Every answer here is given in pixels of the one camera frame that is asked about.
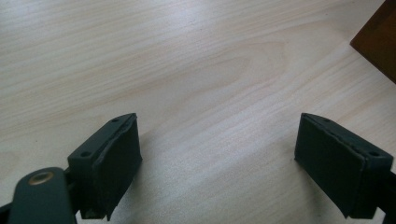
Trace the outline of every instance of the clamp jaw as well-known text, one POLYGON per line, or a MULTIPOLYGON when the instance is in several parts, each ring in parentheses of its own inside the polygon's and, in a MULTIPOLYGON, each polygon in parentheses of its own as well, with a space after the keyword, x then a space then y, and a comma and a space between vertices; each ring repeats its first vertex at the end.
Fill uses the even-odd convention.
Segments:
POLYGON ((13 202, 0 208, 0 224, 77 223, 111 214, 142 161, 136 114, 106 123, 68 158, 69 167, 30 173, 15 188, 13 202))
POLYGON ((373 218, 377 207, 396 223, 393 157, 334 121, 302 114, 295 160, 345 217, 373 218))

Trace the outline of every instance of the brown wooden board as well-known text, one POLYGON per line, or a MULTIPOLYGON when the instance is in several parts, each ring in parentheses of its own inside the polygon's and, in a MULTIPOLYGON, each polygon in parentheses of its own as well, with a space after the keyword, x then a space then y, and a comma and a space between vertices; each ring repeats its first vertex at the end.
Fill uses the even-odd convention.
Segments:
POLYGON ((386 0, 351 46, 396 83, 396 1, 386 0))

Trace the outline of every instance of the table top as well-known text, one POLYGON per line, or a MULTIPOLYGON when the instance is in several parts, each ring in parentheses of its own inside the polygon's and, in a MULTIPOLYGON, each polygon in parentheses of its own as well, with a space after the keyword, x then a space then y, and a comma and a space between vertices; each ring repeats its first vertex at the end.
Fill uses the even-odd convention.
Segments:
POLYGON ((381 4, 0 2, 0 204, 135 112, 143 163, 110 223, 381 223, 293 159, 303 112, 396 156, 396 85, 349 46, 381 4))

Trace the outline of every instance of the screw hole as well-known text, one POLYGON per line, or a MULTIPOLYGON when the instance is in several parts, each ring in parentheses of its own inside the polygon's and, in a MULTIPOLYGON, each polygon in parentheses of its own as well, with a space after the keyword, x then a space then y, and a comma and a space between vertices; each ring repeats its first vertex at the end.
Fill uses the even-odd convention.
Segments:
POLYGON ((43 172, 43 173, 32 176, 29 179, 29 184, 30 185, 43 184, 43 183, 49 181, 50 179, 52 179, 52 177, 53 177, 53 172, 43 172))
POLYGON ((81 157, 89 157, 91 155, 91 152, 83 152, 81 153, 81 157))
POLYGON ((379 156, 379 154, 377 152, 369 152, 369 154, 372 156, 375 156, 375 157, 379 156))

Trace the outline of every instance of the wood grain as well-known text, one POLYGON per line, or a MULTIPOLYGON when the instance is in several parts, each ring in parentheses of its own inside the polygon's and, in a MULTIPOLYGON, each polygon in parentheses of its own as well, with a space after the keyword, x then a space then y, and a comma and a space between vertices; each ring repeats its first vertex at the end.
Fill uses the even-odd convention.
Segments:
POLYGON ((380 5, 0 2, 0 204, 135 112, 144 160, 110 223, 381 223, 293 160, 302 112, 396 155, 396 86, 348 44, 380 5))

